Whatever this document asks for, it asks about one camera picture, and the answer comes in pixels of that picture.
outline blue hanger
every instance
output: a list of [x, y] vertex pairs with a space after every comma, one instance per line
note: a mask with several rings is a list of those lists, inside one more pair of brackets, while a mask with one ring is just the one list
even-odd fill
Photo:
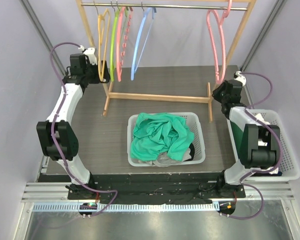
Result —
[[[151, 10], [152, 10], [152, 21], [151, 21], [151, 25], [150, 25], [149, 30], [148, 30], [148, 33], [147, 33], [147, 35], [146, 35], [146, 38], [145, 38], [145, 41], [144, 41], [144, 44], [143, 44], [143, 47], [142, 47], [142, 51], [141, 51], [141, 54], [140, 54], [138, 63], [136, 64], [136, 59], [137, 59], [137, 53], [138, 53], [138, 48], [139, 48], [139, 42], [140, 42], [141, 34], [142, 34], [143, 29], [144, 29], [144, 26], [145, 26], [145, 22], [146, 22], [147, 16], [148, 16], [148, 14], [150, 13]], [[150, 7], [150, 8], [148, 8], [148, 9], [144, 12], [143, 19], [142, 19], [142, 21], [141, 21], [141, 25], [140, 25], [140, 28], [139, 28], [138, 35], [137, 35], [137, 37], [136, 37], [136, 42], [135, 42], [135, 47], [134, 47], [133, 60], [132, 60], [132, 67], [131, 67], [131, 81], [133, 81], [134, 78], [135, 78], [135, 73], [137, 72], [137, 69], [138, 69], [138, 66], [139, 66], [139, 63], [140, 63], [140, 59], [141, 59], [142, 53], [144, 52], [144, 49], [145, 49], [145, 46], [146, 46], [146, 42], [147, 42], [147, 40], [148, 40], [148, 36], [149, 36], [150, 30], [151, 30], [152, 24], [154, 23], [155, 13], [156, 13], [156, 12], [157, 12], [157, 9], [156, 9], [155, 7]]]

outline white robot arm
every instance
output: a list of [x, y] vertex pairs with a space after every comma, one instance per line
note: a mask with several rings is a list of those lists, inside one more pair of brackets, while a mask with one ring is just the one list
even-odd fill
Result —
[[[76, 177], [78, 181], [94, 188], [93, 175], [85, 168], [79, 155], [79, 142], [71, 128], [72, 118], [79, 100], [83, 97], [85, 89], [89, 84], [108, 83], [109, 74], [105, 74], [105, 79], [100, 80], [98, 74], [98, 62], [95, 55], [96, 49], [90, 47], [85, 49], [79, 48], [82, 53], [72, 54], [70, 56], [69, 72], [63, 78], [66, 97], [55, 120], [54, 134], [60, 148], [66, 158], [68, 170]], [[57, 109], [60, 107], [64, 98], [64, 88], [61, 87], [61, 93], [58, 101], [46, 121], [38, 122], [36, 129], [40, 140], [42, 152], [45, 156], [50, 157], [53, 161], [59, 163], [65, 170], [64, 160], [61, 158], [56, 145], [51, 136], [51, 126]], [[76, 188], [80, 188], [80, 183], [71, 179]]]
[[[239, 161], [222, 172], [220, 187], [239, 186], [242, 177], [254, 170], [266, 170], [277, 164], [279, 145], [274, 136], [263, 125], [250, 118], [246, 106], [241, 101], [241, 91], [246, 78], [240, 71], [234, 79], [225, 80], [213, 91], [213, 98], [221, 103], [221, 111], [230, 121]], [[276, 125], [266, 123], [277, 136], [280, 129]]]

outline pink hanger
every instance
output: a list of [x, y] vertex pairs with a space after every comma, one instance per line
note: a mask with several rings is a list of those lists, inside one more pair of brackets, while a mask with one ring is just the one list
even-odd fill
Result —
[[[206, 24], [208, 26], [209, 30], [209, 35], [210, 35], [210, 40], [211, 40], [211, 45], [212, 45], [212, 50], [213, 50], [213, 55], [214, 55], [214, 69], [215, 69], [215, 83], [216, 84], [222, 84], [222, 82], [225, 79], [225, 74], [226, 74], [226, 44], [225, 44], [225, 37], [224, 37], [224, 30], [222, 28], [222, 24], [224, 23], [224, 20], [226, 17], [228, 17], [230, 10], [232, 6], [232, 0], [229, 0], [228, 2], [228, 7], [225, 11], [223, 11], [221, 19], [219, 19], [218, 12], [216, 10], [208, 10], [206, 14]], [[220, 42], [221, 42], [221, 48], [222, 48], [222, 73], [220, 77], [219, 73], [219, 64], [218, 64], [218, 56], [217, 56], [217, 50], [216, 50], [216, 44], [215, 44], [215, 39], [212, 33], [211, 25], [210, 25], [210, 13], [213, 13], [218, 29], [219, 29], [219, 35], [220, 35]]]
[[128, 33], [131, 25], [131, 18], [132, 18], [132, 7], [130, 7], [128, 21], [127, 21], [127, 27], [125, 29], [125, 34], [123, 37], [123, 44], [122, 44], [122, 52], [120, 53], [120, 37], [121, 37], [121, 26], [122, 26], [122, 20], [123, 16], [125, 14], [126, 7], [122, 7], [120, 10], [119, 20], [118, 20], [118, 27], [116, 32], [116, 74], [118, 77], [118, 81], [121, 82], [121, 74], [122, 74], [122, 66], [124, 65], [124, 56], [125, 51], [127, 47], [127, 40], [128, 40]]

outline metal hanging rod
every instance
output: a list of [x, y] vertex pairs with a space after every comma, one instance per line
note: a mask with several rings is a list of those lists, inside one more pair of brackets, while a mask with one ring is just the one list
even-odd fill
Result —
[[[162, 4], [129, 4], [129, 3], [89, 3], [83, 2], [85, 7], [132, 7], [132, 8], [164, 8], [164, 9], [206, 9], [206, 10], [226, 10], [226, 6], [189, 6], [189, 5], [162, 5]], [[231, 11], [247, 11], [247, 7], [231, 7]]]

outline white plastic basket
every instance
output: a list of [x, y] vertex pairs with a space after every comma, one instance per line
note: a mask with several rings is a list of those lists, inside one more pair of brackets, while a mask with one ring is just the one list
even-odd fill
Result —
[[[205, 142], [204, 136], [202, 134], [201, 124], [199, 122], [198, 116], [193, 112], [170, 112], [170, 114], [183, 117], [186, 120], [186, 125], [190, 128], [190, 131], [194, 133], [194, 158], [192, 161], [184, 161], [178, 164], [177, 166], [183, 165], [191, 165], [191, 164], [200, 164], [206, 158], [205, 153]], [[150, 167], [148, 163], [140, 163], [138, 159], [131, 158], [130, 150], [131, 143], [134, 139], [134, 128], [136, 126], [138, 115], [132, 115], [128, 121], [127, 127], [127, 153], [128, 153], [128, 161], [134, 167]]]
[[[269, 122], [272, 125], [279, 126], [283, 156], [282, 162], [279, 167], [279, 171], [282, 172], [282, 176], [251, 176], [248, 178], [248, 180], [256, 182], [283, 182], [298, 179], [300, 177], [300, 169], [298, 167], [296, 156], [291, 147], [284, 126], [279, 118], [279, 115], [275, 111], [265, 109], [250, 109], [249, 111], [254, 115], [261, 114], [266, 122]], [[235, 161], [238, 161], [239, 158], [236, 149], [235, 139], [229, 120], [227, 120], [227, 124], [230, 133]]]

